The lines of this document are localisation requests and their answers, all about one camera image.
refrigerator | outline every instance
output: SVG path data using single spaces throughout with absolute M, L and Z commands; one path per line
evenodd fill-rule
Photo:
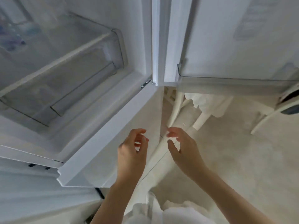
M 299 0 L 0 0 L 0 156 L 110 187 L 160 139 L 164 86 L 278 95 L 299 80 Z

tile floor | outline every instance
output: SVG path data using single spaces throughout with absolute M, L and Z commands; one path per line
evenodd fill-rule
M 174 164 L 167 149 L 166 122 L 172 106 L 164 100 L 161 141 L 147 166 L 148 174 L 137 185 L 126 213 L 135 203 L 145 203 L 149 190 L 160 204 L 185 200 L 206 208 L 218 224 L 228 223 L 215 203 Z M 206 164 L 277 223 L 299 220 L 299 115 L 278 115 L 255 135 L 250 129 L 258 112 L 249 101 L 235 98 L 221 118 L 210 117 L 196 131 L 192 124 L 200 111 L 184 107 L 174 126 L 196 140 Z

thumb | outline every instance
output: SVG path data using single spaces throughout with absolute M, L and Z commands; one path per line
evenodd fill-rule
M 170 154 L 172 156 L 173 159 L 175 159 L 177 157 L 177 155 L 179 155 L 179 151 L 178 149 L 175 147 L 174 143 L 172 140 L 168 140 L 168 150 L 170 151 Z
M 148 142 L 145 139 L 145 136 L 142 136 L 138 153 L 147 154 L 147 147 L 148 147 Z

metal hinge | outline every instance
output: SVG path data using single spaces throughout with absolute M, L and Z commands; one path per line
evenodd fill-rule
M 150 81 L 152 81 L 151 79 L 146 80 L 145 83 L 143 83 L 140 88 L 143 89 Z

